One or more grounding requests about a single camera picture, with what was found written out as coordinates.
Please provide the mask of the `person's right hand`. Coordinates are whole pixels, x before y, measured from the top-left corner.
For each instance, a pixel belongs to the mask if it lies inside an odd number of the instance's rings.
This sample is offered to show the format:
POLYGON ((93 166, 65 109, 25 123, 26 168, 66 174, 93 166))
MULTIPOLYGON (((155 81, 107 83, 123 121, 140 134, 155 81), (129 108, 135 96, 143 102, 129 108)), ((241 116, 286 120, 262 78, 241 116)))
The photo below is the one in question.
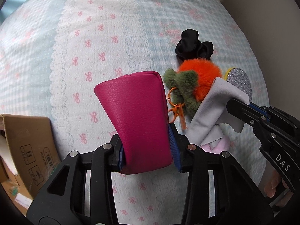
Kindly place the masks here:
MULTIPOLYGON (((280 182, 283 183, 285 188, 288 188, 285 181, 282 180, 280 174, 276 170, 273 170, 269 181, 266 183, 266 185, 264 187, 264 192, 268 198, 272 198, 276 194, 276 188, 280 182)), ((283 198, 281 198, 280 201, 278 201, 276 203, 276 206, 281 207, 281 208, 286 206, 292 196, 293 196, 293 192, 289 191, 287 194, 285 194, 285 196, 283 198)))

